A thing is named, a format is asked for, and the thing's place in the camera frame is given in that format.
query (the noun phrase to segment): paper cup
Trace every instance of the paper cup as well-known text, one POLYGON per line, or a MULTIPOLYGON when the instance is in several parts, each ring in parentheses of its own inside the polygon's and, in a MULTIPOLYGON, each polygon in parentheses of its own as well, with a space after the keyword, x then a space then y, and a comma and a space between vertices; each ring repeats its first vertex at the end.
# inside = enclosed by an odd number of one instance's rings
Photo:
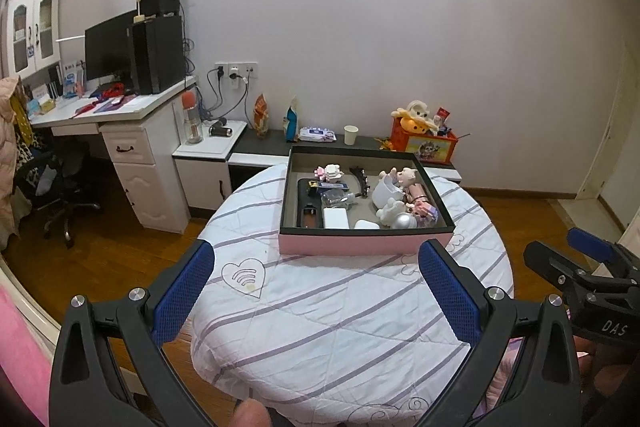
POLYGON ((344 126, 344 144, 345 145, 353 145, 356 143, 356 136, 358 135, 359 129, 354 125, 345 125, 344 126))

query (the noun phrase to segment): round table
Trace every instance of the round table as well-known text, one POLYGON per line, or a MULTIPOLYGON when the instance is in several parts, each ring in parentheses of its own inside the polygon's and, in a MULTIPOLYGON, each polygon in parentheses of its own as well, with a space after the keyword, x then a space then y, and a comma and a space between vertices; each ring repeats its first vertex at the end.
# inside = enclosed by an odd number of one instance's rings
MULTIPOLYGON (((416 255, 281 257, 287 166, 260 172, 211 218, 216 262, 192 312, 191 358, 222 391, 296 425, 412 426, 469 349, 450 329, 416 255)), ((513 296, 506 250, 459 185, 433 184, 456 224, 447 250, 513 296)))

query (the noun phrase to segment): silver ball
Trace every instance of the silver ball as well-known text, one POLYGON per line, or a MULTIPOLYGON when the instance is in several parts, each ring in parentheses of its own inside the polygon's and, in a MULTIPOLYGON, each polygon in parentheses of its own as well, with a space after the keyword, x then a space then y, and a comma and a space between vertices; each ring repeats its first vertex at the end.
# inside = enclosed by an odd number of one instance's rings
POLYGON ((417 229, 418 222, 415 217, 408 212, 401 212, 396 216, 394 222, 391 223, 392 229, 417 229))

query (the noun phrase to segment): metal screw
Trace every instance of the metal screw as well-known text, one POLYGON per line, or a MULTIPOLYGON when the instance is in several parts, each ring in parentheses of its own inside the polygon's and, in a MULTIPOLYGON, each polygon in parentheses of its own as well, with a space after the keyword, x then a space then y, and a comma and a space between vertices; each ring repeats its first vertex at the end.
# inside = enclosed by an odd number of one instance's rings
POLYGON ((553 306, 561 306, 562 305, 562 297, 552 293, 549 295, 549 302, 553 304, 553 306))
POLYGON ((74 308, 79 308, 84 304, 84 295, 76 295, 71 299, 71 305, 74 308))
POLYGON ((504 299, 504 291, 502 288, 498 288, 498 286, 492 286, 491 288, 489 288, 487 293, 489 294, 489 297, 494 301, 501 301, 502 299, 504 299))
POLYGON ((144 288, 133 288, 129 292, 129 299, 131 299, 132 301, 139 301, 140 299, 144 298, 144 296, 145 296, 144 288))

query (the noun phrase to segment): door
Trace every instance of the door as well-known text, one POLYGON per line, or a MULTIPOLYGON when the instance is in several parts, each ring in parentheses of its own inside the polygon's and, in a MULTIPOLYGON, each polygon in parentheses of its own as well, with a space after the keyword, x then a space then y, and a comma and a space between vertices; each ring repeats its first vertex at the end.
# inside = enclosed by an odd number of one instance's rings
POLYGON ((614 171, 631 128, 636 101, 640 96, 639 71, 634 56, 629 52, 626 43, 623 44, 616 95, 609 122, 587 177, 578 190, 577 200, 597 198, 614 171))
POLYGON ((58 0, 34 0, 33 3, 36 69, 60 61, 58 39, 58 0))
POLYGON ((140 224, 148 229, 182 232, 155 165, 114 163, 120 183, 140 224))
POLYGON ((33 0, 12 0, 6 24, 7 59, 11 76, 36 72, 33 34, 33 0))
POLYGON ((636 217, 626 227, 619 243, 640 257, 640 209, 636 212, 636 217))
POLYGON ((626 136, 620 156, 601 196, 616 214, 620 223, 628 227, 640 208, 640 100, 636 101, 634 119, 626 136))
POLYGON ((180 183, 193 208, 218 210, 231 194, 231 179, 226 162, 174 158, 180 183))

